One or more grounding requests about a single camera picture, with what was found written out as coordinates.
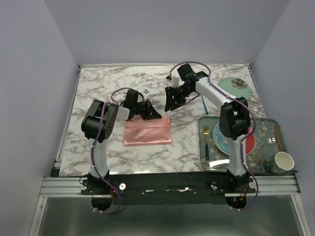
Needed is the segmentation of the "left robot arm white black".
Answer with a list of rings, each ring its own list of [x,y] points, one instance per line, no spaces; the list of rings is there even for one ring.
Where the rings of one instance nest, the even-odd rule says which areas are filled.
[[[133,121],[135,119],[153,120],[161,119],[149,99],[132,89],[127,90],[125,100],[121,103],[115,101],[102,102],[94,100],[89,107],[81,124],[81,130],[89,140],[91,149],[91,167],[87,180],[82,185],[89,191],[104,194],[111,188],[108,180],[109,168],[106,160],[106,140],[112,134],[115,121]]]

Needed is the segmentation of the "pink cloth napkin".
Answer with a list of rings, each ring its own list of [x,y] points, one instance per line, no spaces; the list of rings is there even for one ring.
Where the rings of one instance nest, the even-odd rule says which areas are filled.
[[[172,143],[171,121],[167,114],[162,118],[143,120],[135,119],[125,122],[124,145],[164,145]]]

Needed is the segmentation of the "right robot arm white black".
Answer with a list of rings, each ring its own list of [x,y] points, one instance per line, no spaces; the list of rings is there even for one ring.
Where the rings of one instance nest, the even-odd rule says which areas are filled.
[[[173,111],[186,104],[186,98],[198,93],[220,110],[219,128],[228,143],[229,165],[227,171],[227,189],[239,192],[250,179],[246,163],[246,138],[253,115],[248,108],[247,99],[235,97],[211,81],[211,72],[194,72],[190,61],[184,61],[173,67],[179,77],[167,75],[171,86],[166,87],[165,112]]]

